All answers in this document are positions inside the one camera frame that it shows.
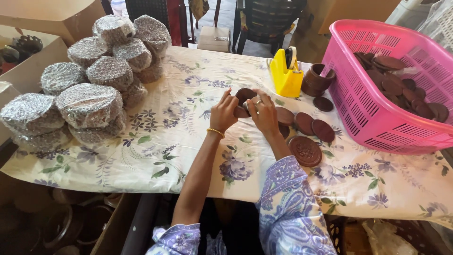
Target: person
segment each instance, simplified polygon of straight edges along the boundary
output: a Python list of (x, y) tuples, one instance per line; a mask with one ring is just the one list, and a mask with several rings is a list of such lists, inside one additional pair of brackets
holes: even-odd
[[(256, 127), (263, 133), (276, 162), (266, 171), (259, 201), (259, 238), (263, 251), (273, 254), (336, 255), (323, 214), (308, 185), (307, 174), (291, 154), (281, 135), (277, 111), (270, 96), (259, 89), (247, 100)], [(200, 215), (211, 182), (212, 166), (225, 131), (237, 122), (233, 116), (238, 98), (224, 92), (211, 109), (210, 128), (186, 176), (176, 202), (171, 227), (156, 228), (156, 242), (146, 255), (195, 255), (198, 253)], [(226, 255), (224, 245), (207, 254)]]

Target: hand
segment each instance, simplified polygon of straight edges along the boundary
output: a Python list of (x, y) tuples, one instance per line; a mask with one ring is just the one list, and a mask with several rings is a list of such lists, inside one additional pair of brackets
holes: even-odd
[(210, 128), (218, 130), (222, 133), (237, 122), (237, 118), (233, 116), (234, 108), (239, 103), (237, 97), (230, 95), (231, 88), (223, 93), (219, 103), (211, 108), (211, 125)]
[(258, 96), (247, 100), (250, 115), (256, 127), (263, 133), (267, 140), (269, 138), (279, 135), (279, 122), (277, 120), (277, 110), (275, 109), (274, 102), (261, 89), (253, 89)]

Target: yellow tape dispenser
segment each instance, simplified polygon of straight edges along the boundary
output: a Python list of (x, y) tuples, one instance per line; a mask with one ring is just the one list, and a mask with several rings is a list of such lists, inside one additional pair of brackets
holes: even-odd
[(298, 98), (300, 95), (304, 73), (299, 70), (296, 54), (294, 46), (286, 50), (279, 49), (270, 63), (275, 91), (280, 96)]

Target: woman's left hand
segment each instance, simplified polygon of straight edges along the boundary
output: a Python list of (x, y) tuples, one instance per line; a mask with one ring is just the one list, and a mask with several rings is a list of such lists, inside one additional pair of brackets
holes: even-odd
[(211, 108), (210, 128), (218, 130), (222, 133), (237, 122), (237, 118), (233, 116), (234, 108), (238, 105), (239, 99), (230, 95), (231, 88), (223, 93), (219, 103)]

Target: floral tablecloth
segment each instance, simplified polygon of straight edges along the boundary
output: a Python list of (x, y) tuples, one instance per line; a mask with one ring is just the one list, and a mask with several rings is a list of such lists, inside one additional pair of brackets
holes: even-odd
[[(335, 130), (332, 143), (310, 137), (324, 157), (319, 166), (305, 168), (323, 212), (431, 220), (453, 229), (453, 173), (441, 153), (401, 156), (357, 145), (343, 131), (336, 110), (320, 112), (307, 95), (275, 94), (266, 61), (172, 46), (164, 58), (164, 76), (146, 84), (147, 99), (128, 112), (127, 129), (117, 139), (102, 147), (74, 140), (50, 153), (19, 149), (1, 170), (24, 181), (80, 191), (179, 192), (209, 127), (211, 106), (228, 87), (232, 94), (243, 87), (261, 88), (276, 105), (308, 113)], [(221, 141), (208, 195), (257, 201), (264, 173), (274, 162), (252, 120), (240, 119)]]

